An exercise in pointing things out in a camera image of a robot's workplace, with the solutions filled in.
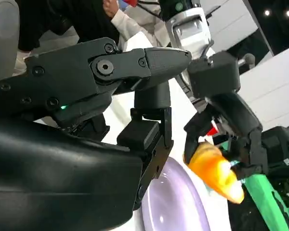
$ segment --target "bolt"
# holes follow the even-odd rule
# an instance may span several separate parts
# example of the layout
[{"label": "bolt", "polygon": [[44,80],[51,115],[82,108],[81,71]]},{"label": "bolt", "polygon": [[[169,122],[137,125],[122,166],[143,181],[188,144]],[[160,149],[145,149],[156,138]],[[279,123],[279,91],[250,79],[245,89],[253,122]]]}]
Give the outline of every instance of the bolt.
[{"label": "bolt", "polygon": [[145,67],[145,66],[146,66],[145,58],[141,58],[141,59],[138,61],[138,63],[139,63],[140,66]]},{"label": "bolt", "polygon": [[108,60],[100,60],[97,63],[97,70],[103,76],[108,76],[114,71],[114,65]]},{"label": "bolt", "polygon": [[32,100],[30,97],[24,97],[20,100],[20,103],[21,104],[30,104],[30,103],[32,103]]},{"label": "bolt", "polygon": [[32,69],[32,74],[36,77],[40,77],[42,75],[45,74],[45,70],[43,67],[41,66],[35,66],[33,69]]},{"label": "bolt", "polygon": [[105,51],[107,52],[107,53],[112,53],[112,52],[114,52],[114,46],[113,45],[111,45],[111,44],[106,44],[105,45],[105,47],[104,47],[104,49],[105,49]]},{"label": "bolt", "polygon": [[9,90],[11,89],[11,86],[10,86],[9,84],[7,84],[7,83],[2,83],[2,84],[0,85],[0,88],[1,88],[1,90],[3,90],[3,91],[9,91]]},{"label": "bolt", "polygon": [[59,101],[55,97],[51,97],[47,100],[47,106],[49,108],[56,108],[59,105]]}]

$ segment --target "green led light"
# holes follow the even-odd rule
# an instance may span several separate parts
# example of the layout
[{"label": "green led light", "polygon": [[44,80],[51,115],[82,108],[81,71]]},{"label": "green led light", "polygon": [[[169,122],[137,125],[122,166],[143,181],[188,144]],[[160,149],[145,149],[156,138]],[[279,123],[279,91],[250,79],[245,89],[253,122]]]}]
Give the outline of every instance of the green led light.
[{"label": "green led light", "polygon": [[175,9],[176,9],[176,11],[181,11],[183,9],[183,4],[181,2],[178,2],[175,5]]}]

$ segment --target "orange toy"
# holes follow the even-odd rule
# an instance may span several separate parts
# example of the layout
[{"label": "orange toy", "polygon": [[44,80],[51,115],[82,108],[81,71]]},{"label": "orange toy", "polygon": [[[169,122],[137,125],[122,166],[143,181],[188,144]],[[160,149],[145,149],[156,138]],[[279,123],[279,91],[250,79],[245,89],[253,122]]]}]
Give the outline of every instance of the orange toy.
[{"label": "orange toy", "polygon": [[244,191],[230,163],[214,145],[205,142],[199,145],[190,163],[187,165],[210,188],[229,201],[240,204]]}]

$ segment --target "white shirt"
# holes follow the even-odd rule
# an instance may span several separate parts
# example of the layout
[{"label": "white shirt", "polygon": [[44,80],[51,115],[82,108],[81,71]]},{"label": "white shirt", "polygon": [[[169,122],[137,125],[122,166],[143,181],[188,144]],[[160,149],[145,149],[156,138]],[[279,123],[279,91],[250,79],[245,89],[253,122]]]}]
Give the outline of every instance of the white shirt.
[{"label": "white shirt", "polygon": [[[160,12],[158,5],[143,6],[156,14]],[[137,6],[128,6],[124,12],[118,10],[111,22],[120,33],[121,49],[138,32],[143,32],[154,47],[166,47],[170,43],[165,23]]]}]

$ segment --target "green strap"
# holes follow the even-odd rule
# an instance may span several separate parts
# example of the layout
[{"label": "green strap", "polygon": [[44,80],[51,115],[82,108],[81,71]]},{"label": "green strap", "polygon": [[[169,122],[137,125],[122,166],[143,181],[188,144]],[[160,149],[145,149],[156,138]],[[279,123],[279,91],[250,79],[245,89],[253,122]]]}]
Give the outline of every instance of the green strap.
[{"label": "green strap", "polygon": [[259,209],[266,225],[270,231],[289,231],[283,213],[281,212],[275,198],[284,207],[284,212],[289,216],[283,200],[271,183],[264,175],[254,175],[246,179],[245,186]]}]

